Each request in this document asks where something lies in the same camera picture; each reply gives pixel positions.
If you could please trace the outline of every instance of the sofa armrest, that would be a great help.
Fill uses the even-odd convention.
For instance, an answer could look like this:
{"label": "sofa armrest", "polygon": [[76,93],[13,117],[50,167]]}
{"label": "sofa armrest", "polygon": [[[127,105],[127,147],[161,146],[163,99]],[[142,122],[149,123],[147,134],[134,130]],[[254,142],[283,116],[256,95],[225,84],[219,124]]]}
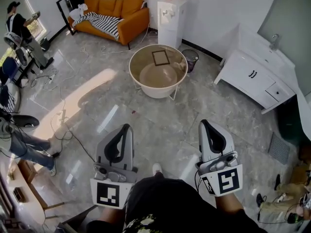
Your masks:
{"label": "sofa armrest", "polygon": [[118,24],[120,42],[127,45],[149,25],[149,8],[143,8]]}
{"label": "sofa armrest", "polygon": [[72,27],[74,20],[71,17],[68,17],[68,23]]}

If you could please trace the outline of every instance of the orange sofa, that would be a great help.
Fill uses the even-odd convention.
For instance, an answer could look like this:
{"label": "orange sofa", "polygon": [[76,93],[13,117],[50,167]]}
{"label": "orange sofa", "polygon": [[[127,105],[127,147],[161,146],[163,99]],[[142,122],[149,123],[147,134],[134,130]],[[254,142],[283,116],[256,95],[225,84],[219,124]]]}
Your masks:
{"label": "orange sofa", "polygon": [[[95,12],[104,16],[123,18],[124,20],[118,24],[118,40],[94,28],[89,21],[82,21],[75,25],[74,29],[77,31],[91,33],[127,45],[148,28],[149,9],[147,7],[141,8],[143,0],[84,0],[84,2],[88,7],[84,14]],[[74,21],[71,17],[68,17],[68,22],[72,26]]]}

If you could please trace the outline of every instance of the cabinet handle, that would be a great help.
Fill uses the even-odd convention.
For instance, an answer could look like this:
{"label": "cabinet handle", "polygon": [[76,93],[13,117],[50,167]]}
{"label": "cabinet handle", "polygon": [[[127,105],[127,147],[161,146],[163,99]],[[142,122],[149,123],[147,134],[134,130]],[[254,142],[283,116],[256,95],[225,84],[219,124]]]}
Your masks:
{"label": "cabinet handle", "polygon": [[255,72],[254,76],[253,76],[253,77],[251,77],[251,79],[253,79],[256,75],[257,75],[257,72]]}
{"label": "cabinet handle", "polygon": [[251,75],[248,75],[248,76],[249,76],[249,77],[252,76],[252,75],[254,74],[254,72],[255,72],[255,71],[253,70],[252,74],[251,74]]}

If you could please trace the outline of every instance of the white shoe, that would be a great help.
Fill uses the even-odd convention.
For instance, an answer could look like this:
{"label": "white shoe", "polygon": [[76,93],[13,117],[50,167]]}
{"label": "white shoe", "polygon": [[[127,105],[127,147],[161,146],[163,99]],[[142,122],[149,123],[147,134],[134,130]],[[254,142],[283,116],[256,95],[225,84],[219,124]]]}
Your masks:
{"label": "white shoe", "polygon": [[152,166],[152,174],[155,176],[158,172],[162,173],[162,167],[159,163],[154,163]]}
{"label": "white shoe", "polygon": [[55,162],[55,159],[54,159],[54,167],[52,170],[50,170],[50,175],[51,176],[55,176],[56,175],[56,162]]}

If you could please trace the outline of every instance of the striped clothing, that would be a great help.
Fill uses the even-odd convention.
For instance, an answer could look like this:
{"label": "striped clothing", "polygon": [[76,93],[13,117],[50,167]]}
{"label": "striped clothing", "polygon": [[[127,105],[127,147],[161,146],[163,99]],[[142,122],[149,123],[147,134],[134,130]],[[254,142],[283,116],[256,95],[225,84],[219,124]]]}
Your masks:
{"label": "striped clothing", "polygon": [[119,39],[118,23],[121,22],[123,18],[109,17],[99,15],[95,12],[89,12],[82,16],[79,20],[74,21],[72,26],[74,27],[78,23],[85,20],[89,21],[94,28],[114,37],[115,40]]}

